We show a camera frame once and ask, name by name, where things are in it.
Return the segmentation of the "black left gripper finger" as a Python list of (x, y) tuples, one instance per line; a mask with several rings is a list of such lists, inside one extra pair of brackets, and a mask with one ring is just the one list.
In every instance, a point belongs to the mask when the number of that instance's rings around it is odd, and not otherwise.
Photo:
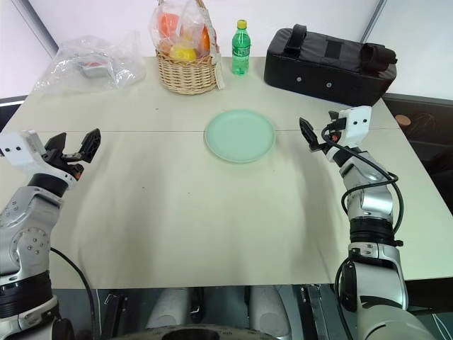
[(45, 144), (45, 158), (61, 158), (65, 148), (67, 134), (61, 132), (51, 137)]
[(101, 132), (98, 128), (88, 132), (81, 143), (81, 148), (73, 154), (64, 154), (66, 162), (91, 163), (101, 144)]

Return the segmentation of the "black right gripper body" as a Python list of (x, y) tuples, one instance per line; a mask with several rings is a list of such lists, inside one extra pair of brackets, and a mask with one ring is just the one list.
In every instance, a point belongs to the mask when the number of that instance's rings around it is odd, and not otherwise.
[(322, 129), (322, 143), (318, 141), (318, 136), (314, 134), (313, 141), (310, 142), (310, 150), (312, 152), (322, 151), (327, 152), (330, 148), (339, 142), (341, 131), (344, 129), (344, 123), (330, 123)]

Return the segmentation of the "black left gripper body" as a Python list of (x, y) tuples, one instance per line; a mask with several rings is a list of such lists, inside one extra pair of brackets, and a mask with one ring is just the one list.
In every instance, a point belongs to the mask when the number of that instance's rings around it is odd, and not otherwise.
[(56, 169), (64, 171), (68, 176), (75, 180), (79, 180), (84, 167), (80, 164), (84, 161), (84, 152), (76, 152), (73, 154), (63, 154), (61, 149), (46, 149), (43, 159), (47, 164)]

